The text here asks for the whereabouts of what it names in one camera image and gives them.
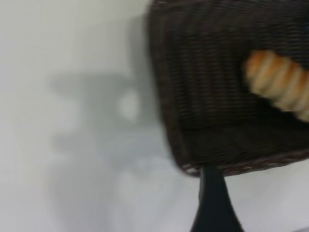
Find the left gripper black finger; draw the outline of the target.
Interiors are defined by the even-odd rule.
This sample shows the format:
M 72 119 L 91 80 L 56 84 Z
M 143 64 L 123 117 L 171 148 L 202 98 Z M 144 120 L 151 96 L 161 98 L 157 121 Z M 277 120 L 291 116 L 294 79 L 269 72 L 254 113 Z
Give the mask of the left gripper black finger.
M 242 232 L 223 173 L 216 167 L 200 170 L 199 206 L 192 232 Z

